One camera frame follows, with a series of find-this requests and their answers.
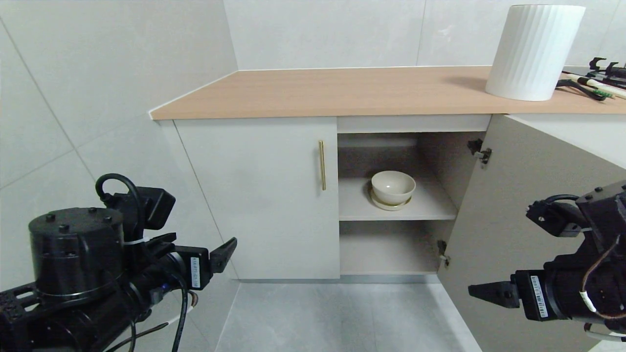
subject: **barcode label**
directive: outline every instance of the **barcode label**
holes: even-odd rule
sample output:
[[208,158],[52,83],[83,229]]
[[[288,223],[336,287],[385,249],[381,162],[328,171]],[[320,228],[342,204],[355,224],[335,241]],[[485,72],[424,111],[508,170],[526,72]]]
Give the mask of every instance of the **barcode label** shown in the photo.
[[539,307],[539,315],[542,318],[547,318],[548,309],[546,308],[546,302],[543,300],[543,292],[541,291],[541,284],[539,283],[539,277],[530,276],[530,282],[533,283],[533,289],[535,290],[535,299],[537,300],[537,306]]
[[195,289],[200,288],[200,259],[197,257],[191,257],[192,260],[192,287]]

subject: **cabinet handle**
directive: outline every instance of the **cabinet handle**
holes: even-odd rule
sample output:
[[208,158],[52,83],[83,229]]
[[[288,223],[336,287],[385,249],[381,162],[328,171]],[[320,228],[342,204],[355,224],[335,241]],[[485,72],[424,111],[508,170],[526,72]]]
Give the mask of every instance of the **cabinet handle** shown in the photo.
[[322,190],[326,190],[326,163],[324,162],[324,141],[319,141],[319,168],[322,172]]

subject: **white cylindrical vase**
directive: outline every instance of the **white cylindrical vase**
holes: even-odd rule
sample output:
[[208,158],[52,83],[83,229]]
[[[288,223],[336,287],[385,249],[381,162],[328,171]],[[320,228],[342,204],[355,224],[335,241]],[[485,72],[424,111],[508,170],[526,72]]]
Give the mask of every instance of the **white cylindrical vase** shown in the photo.
[[487,93],[516,100],[549,100],[584,14],[583,6],[511,6]]

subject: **plate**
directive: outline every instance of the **plate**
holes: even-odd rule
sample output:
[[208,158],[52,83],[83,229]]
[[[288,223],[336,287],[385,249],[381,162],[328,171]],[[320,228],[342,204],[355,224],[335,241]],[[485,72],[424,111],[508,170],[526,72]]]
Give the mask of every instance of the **plate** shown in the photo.
[[404,208],[405,205],[409,204],[409,202],[411,201],[411,198],[407,199],[406,202],[398,204],[398,205],[393,205],[393,204],[387,204],[384,202],[381,202],[376,195],[374,194],[374,190],[370,189],[369,190],[369,196],[370,198],[372,198],[372,202],[374,202],[374,205],[379,207],[382,210],[386,210],[386,211],[390,211],[390,212],[395,212],[398,211],[402,208]]

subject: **wall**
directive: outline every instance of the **wall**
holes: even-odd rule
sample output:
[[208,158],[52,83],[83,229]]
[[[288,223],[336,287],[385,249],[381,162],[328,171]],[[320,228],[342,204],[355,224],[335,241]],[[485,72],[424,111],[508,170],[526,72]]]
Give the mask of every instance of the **wall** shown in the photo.
[[240,70],[490,65],[520,3],[587,7],[568,65],[626,61],[626,0],[225,0]]
[[[147,236],[223,243],[173,123],[146,114],[237,70],[222,0],[1,2],[0,18],[0,289],[33,280],[28,222],[100,206],[93,184],[107,172],[177,198],[166,227]],[[125,191],[112,181],[105,190]],[[215,349],[239,287],[231,278],[233,266],[200,292],[182,351]],[[144,326],[176,316],[178,299]],[[173,333],[137,350],[170,350]]]

